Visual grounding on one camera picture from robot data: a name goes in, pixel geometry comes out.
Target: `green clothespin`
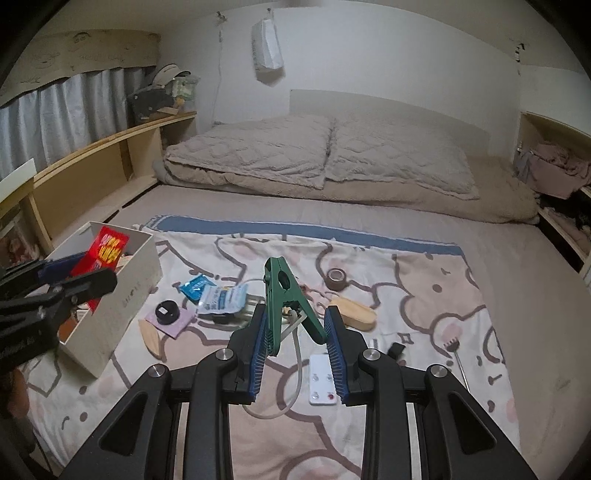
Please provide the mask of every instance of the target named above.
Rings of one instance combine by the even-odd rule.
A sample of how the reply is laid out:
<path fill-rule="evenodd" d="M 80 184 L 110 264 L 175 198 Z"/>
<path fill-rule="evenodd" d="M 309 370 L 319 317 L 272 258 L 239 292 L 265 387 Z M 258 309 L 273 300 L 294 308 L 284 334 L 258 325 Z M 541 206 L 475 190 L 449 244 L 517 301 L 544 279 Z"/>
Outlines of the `green clothespin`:
<path fill-rule="evenodd" d="M 271 257 L 265 263 L 265 296 L 267 302 L 267 351 L 277 356 L 281 343 L 283 307 L 289 307 L 307 318 L 301 323 L 308 335 L 319 345 L 326 343 L 326 332 L 314 310 L 304 297 L 285 258 Z"/>

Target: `tape roll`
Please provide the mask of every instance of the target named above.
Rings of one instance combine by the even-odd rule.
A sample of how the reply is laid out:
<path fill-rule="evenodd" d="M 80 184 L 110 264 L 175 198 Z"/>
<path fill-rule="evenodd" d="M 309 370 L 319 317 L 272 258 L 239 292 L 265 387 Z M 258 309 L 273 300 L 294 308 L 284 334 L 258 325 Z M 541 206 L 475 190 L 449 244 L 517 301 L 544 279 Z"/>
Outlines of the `tape roll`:
<path fill-rule="evenodd" d="M 344 290 L 347 286 L 347 274 L 340 268 L 331 268 L 324 279 L 326 286 L 333 291 Z"/>

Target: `patterned blanket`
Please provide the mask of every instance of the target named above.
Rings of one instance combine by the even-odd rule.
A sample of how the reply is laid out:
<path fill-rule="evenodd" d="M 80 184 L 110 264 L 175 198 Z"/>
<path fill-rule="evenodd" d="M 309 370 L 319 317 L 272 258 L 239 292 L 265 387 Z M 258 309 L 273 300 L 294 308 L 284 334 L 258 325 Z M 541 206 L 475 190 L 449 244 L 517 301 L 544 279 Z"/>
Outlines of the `patterned blanket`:
<path fill-rule="evenodd" d="M 363 335 L 382 351 L 405 345 L 401 365 L 425 369 L 447 365 L 461 380 L 444 344 L 457 337 L 458 353 L 472 394 L 514 445 L 519 429 L 511 386 L 491 320 L 470 268 L 456 245 L 389 239 L 321 226 L 210 222 L 181 217 L 153 219 L 142 227 L 156 236 L 164 276 L 127 329 L 103 374 L 94 379 L 65 353 L 48 353 L 25 368 L 30 419 L 49 451 L 65 465 L 123 396 L 157 361 L 147 351 L 138 319 L 173 299 L 194 311 L 178 287 L 199 273 L 220 285 L 248 283 L 264 297 L 262 275 L 268 257 L 283 256 L 322 318 L 335 293 L 324 285 L 330 268 L 346 271 L 349 285 L 339 295 L 371 306 L 377 326 Z M 226 345 L 237 325 L 216 325 L 193 316 L 176 339 L 161 334 L 163 362 L 180 368 Z M 323 353 L 299 329 L 304 384 L 293 409 L 275 420 L 257 420 L 230 406 L 232 459 L 236 479 L 357 478 L 361 472 L 365 408 L 312 406 L 308 402 L 307 359 Z M 292 397 L 297 382 L 293 344 L 285 341 L 268 358 L 261 393 L 252 409 L 272 413 Z M 185 421 L 186 408 L 181 422 Z M 176 478 L 181 478 L 184 429 L 179 429 Z"/>

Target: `fluffy blanket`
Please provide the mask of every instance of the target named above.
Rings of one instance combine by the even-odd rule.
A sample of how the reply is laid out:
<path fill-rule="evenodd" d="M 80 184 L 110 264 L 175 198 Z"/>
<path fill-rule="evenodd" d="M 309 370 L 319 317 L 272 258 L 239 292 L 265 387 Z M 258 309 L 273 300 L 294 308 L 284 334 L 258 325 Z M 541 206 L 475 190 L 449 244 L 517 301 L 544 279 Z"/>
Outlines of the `fluffy blanket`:
<path fill-rule="evenodd" d="M 529 222 L 538 213 L 534 192 L 512 174 L 509 162 L 495 157 L 468 157 L 480 198 L 462 200 L 401 181 L 326 180 L 317 190 L 235 173 L 154 162 L 158 179 L 168 185 L 221 189 L 235 193 L 364 203 L 443 213 L 479 222 Z"/>
<path fill-rule="evenodd" d="M 389 239 L 321 226 L 210 222 L 164 217 L 144 227 L 156 235 L 162 280 L 98 379 L 85 373 L 62 352 L 48 353 L 25 369 L 31 398 L 30 419 L 53 456 L 66 464 L 123 396 L 131 384 L 157 363 L 143 344 L 138 319 L 165 300 L 193 309 L 178 287 L 198 273 L 223 285 L 247 283 L 249 292 L 264 295 L 263 265 L 268 257 L 284 256 L 298 281 L 306 286 L 320 317 L 336 295 L 324 285 L 326 271 L 346 271 L 349 286 L 340 295 L 371 306 L 377 327 L 366 341 L 386 351 L 392 342 L 405 345 L 400 364 L 425 369 L 447 365 L 461 378 L 454 358 L 443 345 L 459 338 L 458 353 L 478 402 L 519 445 L 519 429 L 511 385 L 486 306 L 456 245 Z M 226 345 L 237 325 L 216 325 L 197 316 L 176 339 L 161 336 L 163 362 L 179 368 L 199 362 Z M 323 353 L 299 331 L 303 358 Z M 296 358 L 285 341 L 276 358 L 266 362 L 262 389 L 252 408 L 270 413 L 291 398 L 296 386 Z M 308 372 L 302 393 L 288 414 L 255 420 L 230 406 L 233 470 L 236 478 L 276 480 L 357 478 L 361 472 L 364 407 L 312 406 L 308 403 Z M 179 430 L 176 478 L 184 447 Z M 418 458 L 413 457 L 414 465 Z"/>

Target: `blue packet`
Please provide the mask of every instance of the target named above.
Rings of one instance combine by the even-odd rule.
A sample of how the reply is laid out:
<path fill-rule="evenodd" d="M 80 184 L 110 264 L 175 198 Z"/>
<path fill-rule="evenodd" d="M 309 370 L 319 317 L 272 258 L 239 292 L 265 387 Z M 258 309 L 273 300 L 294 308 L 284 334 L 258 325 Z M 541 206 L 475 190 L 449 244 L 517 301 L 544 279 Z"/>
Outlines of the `blue packet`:
<path fill-rule="evenodd" d="M 216 284 L 201 273 L 194 279 L 183 283 L 178 289 L 182 291 L 189 300 L 199 301 L 201 295 L 203 295 L 203 289 L 207 286 L 214 287 Z"/>

